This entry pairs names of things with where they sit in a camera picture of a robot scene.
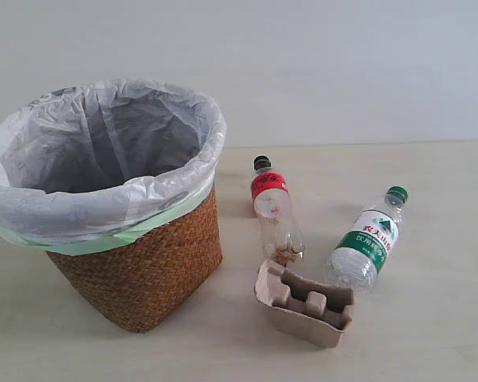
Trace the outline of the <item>red label plastic bottle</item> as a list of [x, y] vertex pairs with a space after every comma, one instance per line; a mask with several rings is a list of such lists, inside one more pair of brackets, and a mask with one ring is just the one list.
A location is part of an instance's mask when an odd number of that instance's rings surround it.
[[287, 182], [264, 155], [254, 159], [253, 168], [250, 192], [260, 224], [262, 250], [266, 258], [286, 267], [300, 261], [305, 250]]

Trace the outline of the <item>green label water bottle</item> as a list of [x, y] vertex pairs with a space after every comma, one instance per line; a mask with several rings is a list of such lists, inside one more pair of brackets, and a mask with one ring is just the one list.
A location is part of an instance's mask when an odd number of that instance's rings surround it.
[[324, 265], [327, 283], [371, 289], [398, 241], [408, 199], [407, 190], [395, 185], [358, 214]]

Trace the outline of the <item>woven wicker waste basket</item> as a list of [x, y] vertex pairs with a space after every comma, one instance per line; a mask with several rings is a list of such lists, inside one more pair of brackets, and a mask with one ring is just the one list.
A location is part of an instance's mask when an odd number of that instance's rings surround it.
[[93, 308], [118, 327], [146, 333], [190, 297], [222, 261], [216, 195], [132, 244], [48, 257]]

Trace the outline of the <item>white plastic bin liner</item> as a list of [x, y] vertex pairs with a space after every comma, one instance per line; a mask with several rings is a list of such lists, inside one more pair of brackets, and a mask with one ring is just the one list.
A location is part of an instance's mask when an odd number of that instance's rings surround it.
[[0, 124], [0, 236], [65, 255], [132, 244], [209, 196], [226, 128], [213, 98], [152, 80], [43, 95]]

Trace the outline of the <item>brown pulp cardboard tray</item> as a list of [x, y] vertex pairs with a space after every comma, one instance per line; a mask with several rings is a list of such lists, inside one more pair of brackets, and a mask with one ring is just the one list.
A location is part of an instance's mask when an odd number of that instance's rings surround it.
[[323, 349], [337, 347], [352, 322], [352, 289], [305, 279], [270, 259], [261, 264], [254, 291], [276, 329]]

